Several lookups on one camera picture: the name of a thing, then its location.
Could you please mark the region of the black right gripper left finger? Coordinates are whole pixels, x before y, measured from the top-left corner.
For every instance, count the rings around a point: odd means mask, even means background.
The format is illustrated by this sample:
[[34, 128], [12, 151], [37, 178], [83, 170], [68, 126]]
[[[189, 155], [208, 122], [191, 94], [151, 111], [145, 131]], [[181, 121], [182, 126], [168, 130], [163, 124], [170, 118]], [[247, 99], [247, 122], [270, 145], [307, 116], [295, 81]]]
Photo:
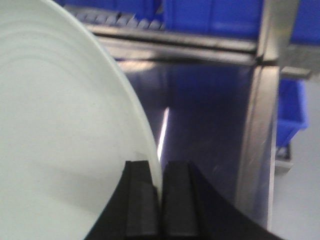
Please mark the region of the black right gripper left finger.
[[126, 161], [121, 178], [87, 240], [157, 240], [159, 206], [148, 161]]

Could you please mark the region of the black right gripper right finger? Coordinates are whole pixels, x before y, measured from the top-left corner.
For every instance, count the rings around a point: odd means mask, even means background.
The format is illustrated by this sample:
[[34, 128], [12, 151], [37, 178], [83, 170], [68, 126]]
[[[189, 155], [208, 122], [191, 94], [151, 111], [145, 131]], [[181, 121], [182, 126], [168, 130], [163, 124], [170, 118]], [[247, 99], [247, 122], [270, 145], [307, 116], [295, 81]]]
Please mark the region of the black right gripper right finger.
[[165, 240], [279, 239], [221, 196], [194, 164], [169, 162], [162, 190]]

